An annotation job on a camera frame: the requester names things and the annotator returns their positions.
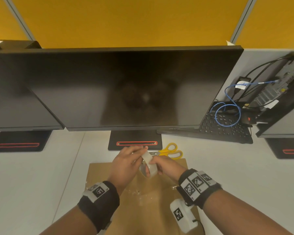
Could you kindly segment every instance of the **cardboard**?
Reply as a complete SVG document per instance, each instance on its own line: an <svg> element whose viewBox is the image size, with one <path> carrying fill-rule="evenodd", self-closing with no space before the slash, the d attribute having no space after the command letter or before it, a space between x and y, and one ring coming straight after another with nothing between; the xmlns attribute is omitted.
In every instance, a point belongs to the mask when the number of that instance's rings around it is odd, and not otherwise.
<svg viewBox="0 0 294 235"><path fill-rule="evenodd" d="M184 158L177 160L187 168ZM112 163L92 163L89 165L86 187L108 178ZM170 210L170 204L181 195L176 190L177 184L166 175L146 178L138 171L133 181L126 187L120 197L120 206L114 213L106 235L178 235L184 234ZM197 207L192 208L197 220L200 220ZM187 233L204 235L200 223Z"/></svg>

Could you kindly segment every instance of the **hand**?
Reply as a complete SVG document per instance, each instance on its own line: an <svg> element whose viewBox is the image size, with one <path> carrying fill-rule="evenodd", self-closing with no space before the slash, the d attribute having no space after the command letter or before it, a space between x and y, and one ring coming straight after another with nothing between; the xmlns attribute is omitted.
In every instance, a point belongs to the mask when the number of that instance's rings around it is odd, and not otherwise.
<svg viewBox="0 0 294 235"><path fill-rule="evenodd" d="M158 174L163 173L170 177L172 180L178 182L180 176L186 171L186 168L178 164L175 160L167 156L153 156L149 164L157 164ZM149 169L146 166L146 175L150 176Z"/></svg>
<svg viewBox="0 0 294 235"><path fill-rule="evenodd" d="M122 194L122 191L135 177L143 161L141 155L143 155L147 149L147 146L124 147L112 161L108 181L114 184L119 195Z"/></svg>

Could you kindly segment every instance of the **black wristband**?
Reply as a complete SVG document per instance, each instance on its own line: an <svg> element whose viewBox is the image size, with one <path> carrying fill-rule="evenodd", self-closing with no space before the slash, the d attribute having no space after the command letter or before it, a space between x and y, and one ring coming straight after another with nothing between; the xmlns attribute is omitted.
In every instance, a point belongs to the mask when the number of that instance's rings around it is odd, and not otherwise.
<svg viewBox="0 0 294 235"><path fill-rule="evenodd" d="M211 179L203 171L186 170L179 178L177 190L187 205L197 205L203 209L207 198L215 191L222 189L221 185Z"/></svg>
<svg viewBox="0 0 294 235"><path fill-rule="evenodd" d="M120 198L115 186L109 181L103 181L84 191L77 205L99 233L110 222L113 213L120 205Z"/></svg>

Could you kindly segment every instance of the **yellow scissors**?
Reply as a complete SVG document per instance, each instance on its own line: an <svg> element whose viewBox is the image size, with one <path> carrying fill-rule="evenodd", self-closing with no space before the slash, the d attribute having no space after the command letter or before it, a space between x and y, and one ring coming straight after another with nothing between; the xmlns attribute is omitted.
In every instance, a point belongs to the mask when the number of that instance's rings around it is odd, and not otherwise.
<svg viewBox="0 0 294 235"><path fill-rule="evenodd" d="M183 157L183 152L181 150L177 150L177 145L174 142L169 143L165 149L160 150L158 152L150 153L150 154L152 156L167 156L167 157L169 157L169 155L171 154L180 154L179 156L172 158L174 160L180 159Z"/></svg>

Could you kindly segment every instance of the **yellow wall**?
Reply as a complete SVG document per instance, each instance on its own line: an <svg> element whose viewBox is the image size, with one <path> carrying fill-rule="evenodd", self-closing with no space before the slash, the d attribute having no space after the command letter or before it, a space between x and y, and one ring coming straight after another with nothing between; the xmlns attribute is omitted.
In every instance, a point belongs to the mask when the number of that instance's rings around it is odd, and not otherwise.
<svg viewBox="0 0 294 235"><path fill-rule="evenodd" d="M0 0L0 40L27 40L23 30L3 0Z"/></svg>
<svg viewBox="0 0 294 235"><path fill-rule="evenodd" d="M257 0L236 44L294 48L294 0Z"/></svg>
<svg viewBox="0 0 294 235"><path fill-rule="evenodd" d="M12 0L45 48L226 45L247 0Z"/></svg>

